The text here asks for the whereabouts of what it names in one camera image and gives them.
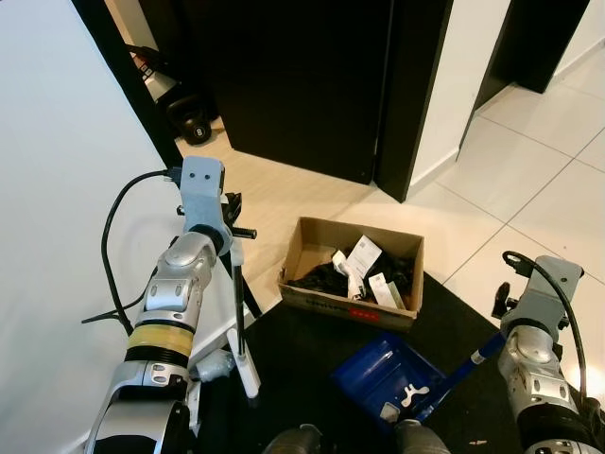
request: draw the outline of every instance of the black knob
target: black knob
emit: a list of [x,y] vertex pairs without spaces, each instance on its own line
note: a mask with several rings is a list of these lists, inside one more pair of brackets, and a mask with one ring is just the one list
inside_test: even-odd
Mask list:
[[519,300],[515,300],[514,298],[507,298],[507,308],[515,309],[519,304]]
[[509,298],[510,284],[508,282],[503,283],[498,291],[495,293],[493,299],[492,317],[500,320],[504,314],[507,313],[507,300]]
[[561,358],[563,358],[563,346],[560,343],[553,343],[552,352],[561,361]]
[[256,239],[256,230],[242,229],[241,227],[232,227],[231,233],[239,238]]
[[559,322],[559,329],[564,329],[567,326],[569,326],[569,319],[567,318],[567,316],[563,316],[563,318],[561,319],[561,321]]

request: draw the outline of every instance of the white wall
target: white wall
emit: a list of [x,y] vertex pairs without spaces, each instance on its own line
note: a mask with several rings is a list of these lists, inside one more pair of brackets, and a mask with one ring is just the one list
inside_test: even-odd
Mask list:
[[[60,452],[90,429],[125,353],[117,323],[79,324],[112,308],[107,210],[127,180],[164,166],[70,0],[0,1],[0,62],[0,451]],[[173,184],[140,186],[110,237],[125,301],[182,227]],[[233,322],[221,276],[202,336]]]
[[604,41],[605,0],[591,0],[579,21],[571,42],[565,49],[565,53],[555,71],[555,77],[594,47],[603,45]]
[[455,0],[411,185],[455,159],[510,0]]

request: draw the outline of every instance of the white baseboard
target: white baseboard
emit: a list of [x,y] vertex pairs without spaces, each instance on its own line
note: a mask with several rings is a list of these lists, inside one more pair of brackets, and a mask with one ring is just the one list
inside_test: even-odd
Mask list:
[[597,40],[593,45],[588,47],[584,52],[582,52],[569,63],[567,63],[563,68],[556,71],[552,79],[550,80],[549,85],[565,79],[565,77],[569,75],[569,73],[571,73],[578,66],[590,59],[593,55],[595,55],[596,52],[602,49],[603,46],[605,46],[605,36]]
[[423,173],[413,178],[409,184],[409,189],[407,190],[407,196],[411,197],[414,194],[417,194],[421,189],[426,187],[429,183],[434,182],[437,177],[439,177],[443,171],[451,167],[456,162],[456,157],[458,156],[459,148],[455,147],[450,150],[445,156],[438,160],[437,163],[432,165],[430,168],[425,170]]

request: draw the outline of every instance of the white tripod leg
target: white tripod leg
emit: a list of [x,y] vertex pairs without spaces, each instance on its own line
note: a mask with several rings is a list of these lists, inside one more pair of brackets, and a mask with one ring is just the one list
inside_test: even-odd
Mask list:
[[256,373],[254,362],[248,345],[244,339],[244,294],[242,276],[242,265],[244,264],[244,250],[239,238],[234,238],[231,246],[231,264],[233,290],[235,296],[235,317],[237,329],[231,328],[227,331],[227,340],[235,358],[235,365],[239,371],[239,376],[244,384],[244,390],[248,398],[252,399],[258,395],[258,389],[261,386],[261,380]]

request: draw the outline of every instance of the black mat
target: black mat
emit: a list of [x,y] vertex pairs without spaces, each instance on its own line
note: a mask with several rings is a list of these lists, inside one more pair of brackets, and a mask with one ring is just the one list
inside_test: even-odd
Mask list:
[[[430,276],[409,344],[452,372],[495,327]],[[337,453],[395,453],[391,437],[351,403],[330,374],[380,330],[279,304],[247,331],[262,380],[251,408],[237,373],[215,380],[202,396],[199,452],[261,453],[282,430],[315,424]],[[426,420],[456,454],[521,453],[497,358],[486,361]],[[474,445],[474,442],[487,443]]]

